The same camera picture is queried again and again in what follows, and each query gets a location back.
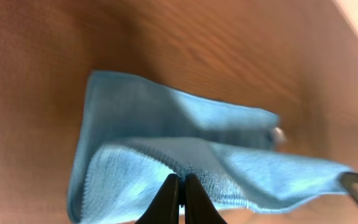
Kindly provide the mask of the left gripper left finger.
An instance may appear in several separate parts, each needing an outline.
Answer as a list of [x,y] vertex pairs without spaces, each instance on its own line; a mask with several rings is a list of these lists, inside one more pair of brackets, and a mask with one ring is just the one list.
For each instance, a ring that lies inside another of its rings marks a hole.
[[180,180],[169,174],[144,214],[135,224],[178,224]]

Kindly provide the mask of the blue microfiber cloth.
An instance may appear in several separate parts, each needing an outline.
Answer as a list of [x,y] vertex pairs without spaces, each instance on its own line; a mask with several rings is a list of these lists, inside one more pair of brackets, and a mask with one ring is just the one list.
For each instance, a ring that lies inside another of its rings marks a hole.
[[95,71],[68,187],[73,223],[136,220],[170,174],[198,177],[218,210],[287,213],[342,195],[348,166],[275,150],[280,119],[137,75]]

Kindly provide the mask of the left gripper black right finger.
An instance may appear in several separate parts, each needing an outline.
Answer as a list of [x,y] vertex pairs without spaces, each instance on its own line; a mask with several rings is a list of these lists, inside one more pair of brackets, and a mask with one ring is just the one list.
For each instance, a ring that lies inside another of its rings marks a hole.
[[185,223],[226,224],[195,174],[185,179]]

